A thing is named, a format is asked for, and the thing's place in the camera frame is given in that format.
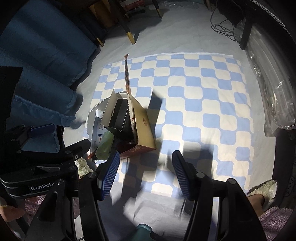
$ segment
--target checkered cloth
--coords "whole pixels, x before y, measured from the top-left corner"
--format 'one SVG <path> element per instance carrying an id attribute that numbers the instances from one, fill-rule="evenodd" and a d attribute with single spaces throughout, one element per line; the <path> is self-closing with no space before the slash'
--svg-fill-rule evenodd
<path id="1" fill-rule="evenodd" d="M 128 68 L 132 95 L 147 108 L 157 150 L 123 159 L 115 180 L 178 197 L 171 154 L 180 150 L 198 171 L 221 181 L 234 178 L 246 192 L 254 131 L 240 62 L 211 53 L 159 54 L 129 59 Z M 106 65 L 90 107 L 113 89 L 124 91 L 124 78 L 124 61 Z"/>

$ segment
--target teal plastic container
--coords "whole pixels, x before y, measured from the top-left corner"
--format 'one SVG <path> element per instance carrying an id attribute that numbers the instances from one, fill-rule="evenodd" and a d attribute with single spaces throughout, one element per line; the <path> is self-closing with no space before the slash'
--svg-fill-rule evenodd
<path id="1" fill-rule="evenodd" d="M 104 132 L 102 139 L 96 150 L 96 157 L 99 160 L 107 160 L 113 144 L 114 135 L 110 131 Z"/>

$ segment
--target gray floor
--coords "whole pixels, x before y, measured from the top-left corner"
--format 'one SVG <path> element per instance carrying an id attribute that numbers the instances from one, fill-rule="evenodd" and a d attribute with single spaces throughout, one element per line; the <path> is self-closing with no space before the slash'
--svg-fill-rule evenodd
<path id="1" fill-rule="evenodd" d="M 120 26 L 109 33 L 105 46 L 101 48 L 99 54 L 92 62 L 89 76 L 77 88 L 77 93 L 83 96 L 83 102 L 76 114 L 77 120 L 72 127 L 65 129 L 65 144 L 70 145 L 82 138 L 91 99 L 104 65 L 123 60 L 124 55 L 127 53 L 129 53 L 129 58 L 173 52 L 230 54 L 242 63 L 253 112 L 255 156 L 250 187 L 271 179 L 274 163 L 274 151 L 271 150 L 275 148 L 275 138 L 265 137 L 264 135 L 263 125 L 265 119 L 262 99 L 257 80 L 249 65 L 246 53 L 240 49 L 237 43 L 231 41 L 226 36 L 215 33 L 211 29 L 211 12 L 204 5 L 200 5 L 198 9 L 164 8 L 162 12 L 164 15 L 160 19 L 154 6 L 150 6 L 145 14 L 131 18 L 129 27 L 131 32 L 135 34 L 135 39 L 137 39 L 135 45 L 129 42 L 124 30 Z M 214 23 L 219 23 L 224 19 L 225 17 L 218 11 L 215 12 L 213 16 Z M 113 193 L 115 193 L 114 196 L 120 196 L 121 189 L 122 185 L 116 183 L 112 188 Z M 144 210 L 143 205 L 145 206 L 148 203 L 151 205 L 152 201 L 155 204 L 161 205 L 155 205 L 155 208 L 157 208 L 153 212 L 149 211 L 152 207 L 148 206 L 146 208 L 147 212 L 141 213 Z M 119 209 L 116 209 L 118 208 L 117 206 L 111 206 L 111 201 L 109 203 L 106 202 L 106 206 L 103 209 L 107 210 L 107 213 L 104 214 L 106 220 L 108 215 L 118 215 L 119 213 L 122 215 L 123 219 L 119 220 L 125 223 L 118 224 L 118 226 L 120 224 L 123 225 L 119 230 L 129 230 L 123 227 L 125 225 L 134 227 L 134 225 L 142 222 L 151 224 L 154 229 L 157 229 L 159 234 L 167 233 L 166 237 L 169 237 L 170 233 L 174 237 L 181 237 L 184 234 L 188 219 L 186 215 L 179 219 L 175 211 L 175 207 L 179 205 L 177 202 L 179 201 L 176 200 L 172 203 L 171 199 L 155 197 L 154 194 L 141 194 L 135 202 L 127 200 L 122 205 L 119 205 Z M 142 209 L 133 218 L 140 203 L 142 203 Z M 122 237 L 122 233 L 119 234 L 114 230 L 111 233 L 113 234 L 111 240 L 119 240 Z"/>

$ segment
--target power cord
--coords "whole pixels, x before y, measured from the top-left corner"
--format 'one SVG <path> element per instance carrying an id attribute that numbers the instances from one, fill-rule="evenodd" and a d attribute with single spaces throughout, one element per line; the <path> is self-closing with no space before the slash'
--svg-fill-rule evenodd
<path id="1" fill-rule="evenodd" d="M 242 8 L 236 3 L 236 2 L 234 2 L 233 0 L 231 0 L 234 4 L 236 4 L 239 8 L 240 8 L 240 10 L 241 10 L 241 12 L 243 13 L 243 15 L 244 15 L 244 12 L 243 12 L 243 10 L 242 10 Z M 211 22 L 211 29 L 212 30 L 214 30 L 216 33 L 218 33 L 218 34 L 221 34 L 221 35 L 224 35 L 224 36 L 227 36 L 229 39 L 231 39 L 232 41 L 235 41 L 235 42 L 237 42 L 237 43 L 239 43 L 239 41 L 235 38 L 235 36 L 234 36 L 234 26 L 232 25 L 232 30 L 231 29 L 228 29 L 228 28 L 226 28 L 226 27 L 224 27 L 224 26 L 222 26 L 221 24 L 222 23 L 224 23 L 225 21 L 228 21 L 228 19 L 225 19 L 225 20 L 223 20 L 221 23 L 219 23 L 219 24 L 213 24 L 212 23 L 212 17 L 213 17 L 213 15 L 214 15 L 214 12 L 216 11 L 216 9 L 217 9 L 217 5 L 218 5 L 218 0 L 216 0 L 216 5 L 215 5 L 215 8 L 214 8 L 214 11 L 212 12 L 212 14 L 211 14 L 211 17 L 210 17 L 210 22 Z"/>

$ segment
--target slipper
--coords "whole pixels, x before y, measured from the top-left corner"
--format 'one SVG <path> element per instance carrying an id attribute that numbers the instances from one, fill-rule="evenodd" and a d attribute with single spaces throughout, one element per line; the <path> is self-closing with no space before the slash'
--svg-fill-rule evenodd
<path id="1" fill-rule="evenodd" d="M 255 186 L 249 190 L 247 197 L 255 194 L 261 194 L 264 196 L 264 204 L 262 206 L 263 211 L 266 211 L 270 205 L 274 202 L 276 195 L 277 182 L 274 180 L 268 180 L 258 186 Z"/>

